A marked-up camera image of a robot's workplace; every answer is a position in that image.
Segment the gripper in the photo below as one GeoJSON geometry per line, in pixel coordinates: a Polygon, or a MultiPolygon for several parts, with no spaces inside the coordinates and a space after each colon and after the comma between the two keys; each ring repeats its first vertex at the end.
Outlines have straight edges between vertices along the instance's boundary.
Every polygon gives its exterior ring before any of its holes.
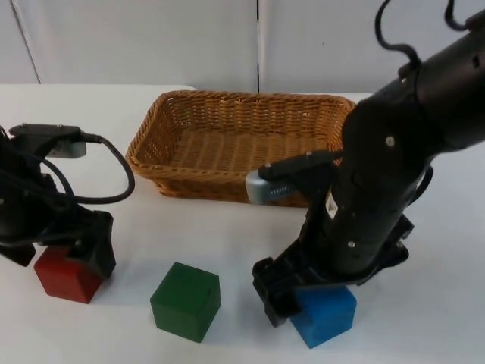
{"type": "Polygon", "coordinates": [[[80,205],[49,205],[37,198],[1,198],[1,256],[27,267],[35,245],[67,247],[67,258],[109,279],[116,266],[113,217],[80,205]]]}
{"type": "Polygon", "coordinates": [[[333,173],[327,189],[314,194],[295,242],[275,260],[253,265],[253,286],[274,328],[302,312],[297,285],[360,285],[409,258],[402,241],[414,227],[404,214],[414,198],[413,175],[346,162],[333,173]]]}

